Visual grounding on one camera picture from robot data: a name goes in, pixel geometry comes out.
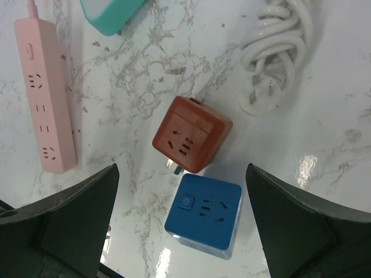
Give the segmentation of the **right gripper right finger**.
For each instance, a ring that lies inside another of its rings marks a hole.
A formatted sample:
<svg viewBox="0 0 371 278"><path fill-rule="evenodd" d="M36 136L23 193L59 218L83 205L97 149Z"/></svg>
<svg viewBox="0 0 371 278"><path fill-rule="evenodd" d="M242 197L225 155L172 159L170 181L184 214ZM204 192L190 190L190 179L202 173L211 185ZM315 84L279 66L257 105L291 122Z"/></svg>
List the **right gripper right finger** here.
<svg viewBox="0 0 371 278"><path fill-rule="evenodd" d="M370 213L249 164L246 186L271 277L370 277Z"/></svg>

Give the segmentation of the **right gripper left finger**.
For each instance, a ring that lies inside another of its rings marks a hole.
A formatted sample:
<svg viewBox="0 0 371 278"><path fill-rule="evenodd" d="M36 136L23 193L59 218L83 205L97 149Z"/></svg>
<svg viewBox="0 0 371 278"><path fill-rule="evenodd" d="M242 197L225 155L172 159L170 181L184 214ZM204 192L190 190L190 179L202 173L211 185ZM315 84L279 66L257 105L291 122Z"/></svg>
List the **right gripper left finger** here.
<svg viewBox="0 0 371 278"><path fill-rule="evenodd" d="M112 164L29 205L1 202L1 277L118 277L100 262L118 184Z"/></svg>

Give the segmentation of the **blue cube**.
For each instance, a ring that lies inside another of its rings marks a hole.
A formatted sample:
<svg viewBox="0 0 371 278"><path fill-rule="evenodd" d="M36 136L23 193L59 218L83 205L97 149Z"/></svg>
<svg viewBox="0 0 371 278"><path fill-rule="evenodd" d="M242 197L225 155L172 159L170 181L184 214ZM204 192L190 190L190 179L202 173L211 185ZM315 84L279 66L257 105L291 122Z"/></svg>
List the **blue cube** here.
<svg viewBox="0 0 371 278"><path fill-rule="evenodd" d="M241 203L240 185L185 174L165 221L165 230L182 245L230 259Z"/></svg>

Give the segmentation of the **orange patterned block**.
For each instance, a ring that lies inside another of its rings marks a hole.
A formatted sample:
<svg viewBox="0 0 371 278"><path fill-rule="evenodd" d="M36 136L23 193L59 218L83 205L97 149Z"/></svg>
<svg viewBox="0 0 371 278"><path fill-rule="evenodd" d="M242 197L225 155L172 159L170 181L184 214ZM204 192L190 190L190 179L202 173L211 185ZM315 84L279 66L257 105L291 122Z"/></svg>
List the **orange patterned block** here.
<svg viewBox="0 0 371 278"><path fill-rule="evenodd" d="M213 160L233 122L195 98L177 96L152 141L152 146L190 173Z"/></svg>

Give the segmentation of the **pink tray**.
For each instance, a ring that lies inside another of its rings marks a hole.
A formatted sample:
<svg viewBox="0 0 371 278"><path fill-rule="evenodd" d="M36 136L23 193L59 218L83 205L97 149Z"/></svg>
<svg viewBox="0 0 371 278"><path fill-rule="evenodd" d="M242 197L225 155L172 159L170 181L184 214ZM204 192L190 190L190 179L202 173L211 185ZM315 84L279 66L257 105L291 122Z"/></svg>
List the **pink tray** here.
<svg viewBox="0 0 371 278"><path fill-rule="evenodd" d="M32 123L43 170L77 165L56 26L30 17L14 22Z"/></svg>

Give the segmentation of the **teal triangular power strip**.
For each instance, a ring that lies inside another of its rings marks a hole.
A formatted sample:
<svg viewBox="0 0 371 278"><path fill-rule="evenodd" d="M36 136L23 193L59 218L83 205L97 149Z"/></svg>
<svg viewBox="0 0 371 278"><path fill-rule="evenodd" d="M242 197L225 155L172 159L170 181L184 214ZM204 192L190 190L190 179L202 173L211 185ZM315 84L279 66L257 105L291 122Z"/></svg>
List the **teal triangular power strip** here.
<svg viewBox="0 0 371 278"><path fill-rule="evenodd" d="M80 0L85 19L105 36L116 34L144 0Z"/></svg>

